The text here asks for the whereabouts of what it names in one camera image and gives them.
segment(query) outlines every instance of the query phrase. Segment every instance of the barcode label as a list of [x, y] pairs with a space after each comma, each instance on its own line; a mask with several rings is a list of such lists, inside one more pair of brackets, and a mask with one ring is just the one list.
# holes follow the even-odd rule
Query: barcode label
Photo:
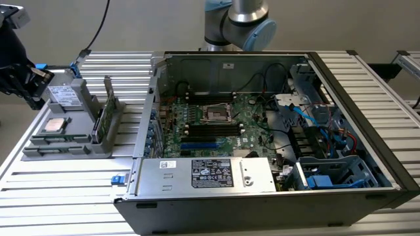
[[71, 86], [50, 86], [51, 94], [63, 107], [80, 106], [78, 95]]

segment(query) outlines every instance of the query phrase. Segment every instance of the motherboard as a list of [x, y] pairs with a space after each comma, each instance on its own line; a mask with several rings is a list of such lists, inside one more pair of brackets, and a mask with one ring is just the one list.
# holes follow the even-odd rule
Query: motherboard
[[255, 155], [276, 157], [260, 95], [239, 94], [230, 103], [198, 104], [170, 98], [160, 107], [164, 158]]

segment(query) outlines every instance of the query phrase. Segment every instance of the blue tab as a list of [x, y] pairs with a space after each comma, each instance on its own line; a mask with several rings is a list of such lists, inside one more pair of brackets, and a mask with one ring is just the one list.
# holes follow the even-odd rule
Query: blue tab
[[82, 79], [82, 74], [80, 74], [80, 71], [79, 71], [79, 67], [78, 67], [78, 65], [74, 62], [71, 63], [71, 69], [74, 71], [75, 77], [78, 79]]
[[35, 64], [35, 68], [39, 70], [47, 69], [48, 65], [46, 63]]
[[111, 179], [111, 185], [124, 185], [126, 184], [126, 176], [114, 176]]
[[307, 182], [311, 189], [331, 189], [334, 187], [330, 176], [311, 176], [307, 178]]

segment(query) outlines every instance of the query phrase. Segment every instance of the capacitor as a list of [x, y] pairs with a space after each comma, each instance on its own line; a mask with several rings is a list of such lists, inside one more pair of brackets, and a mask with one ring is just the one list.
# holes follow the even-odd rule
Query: capacitor
[[254, 99], [250, 99], [248, 104], [254, 106], [256, 104], [256, 101]]

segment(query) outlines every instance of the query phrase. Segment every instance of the power supply label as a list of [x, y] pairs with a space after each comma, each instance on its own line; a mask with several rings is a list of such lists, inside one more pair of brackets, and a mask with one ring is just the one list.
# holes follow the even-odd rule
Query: power supply label
[[194, 188], [234, 187], [231, 159], [192, 160], [191, 166]]

